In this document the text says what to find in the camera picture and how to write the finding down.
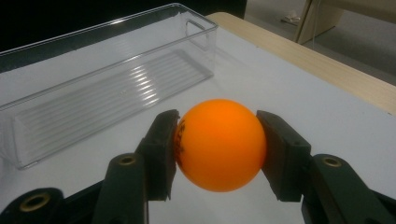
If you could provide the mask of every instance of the clear plastic tray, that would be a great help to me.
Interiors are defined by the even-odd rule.
[[[22,169],[213,76],[217,25],[172,4],[0,53],[0,154]]]

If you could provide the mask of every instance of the ping pong ball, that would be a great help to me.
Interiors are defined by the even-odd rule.
[[[190,109],[177,125],[177,165],[192,183],[215,192],[245,186],[262,168],[263,127],[243,105],[215,99]]]

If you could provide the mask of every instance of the white table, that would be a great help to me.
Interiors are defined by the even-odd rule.
[[[18,171],[0,164],[0,210],[37,188],[70,196],[102,180],[108,162],[132,152],[155,116],[183,115],[204,100],[228,98],[253,112],[278,114],[311,145],[348,161],[371,188],[396,198],[396,118],[301,68],[218,29],[215,76],[149,110],[98,133],[38,165]],[[178,171],[172,200],[150,202],[150,223],[304,223],[299,203],[276,200],[262,173],[245,187],[213,193],[195,187]]]

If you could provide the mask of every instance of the gray floor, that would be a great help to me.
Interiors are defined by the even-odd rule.
[[[304,2],[247,0],[245,20],[292,40],[297,27],[281,19],[300,15]],[[334,28],[304,46],[396,86],[396,24],[345,11]]]

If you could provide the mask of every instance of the transparent plastic container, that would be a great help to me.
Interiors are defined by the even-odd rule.
[[[172,4],[1,52],[1,156],[30,167],[212,77],[216,30]]]

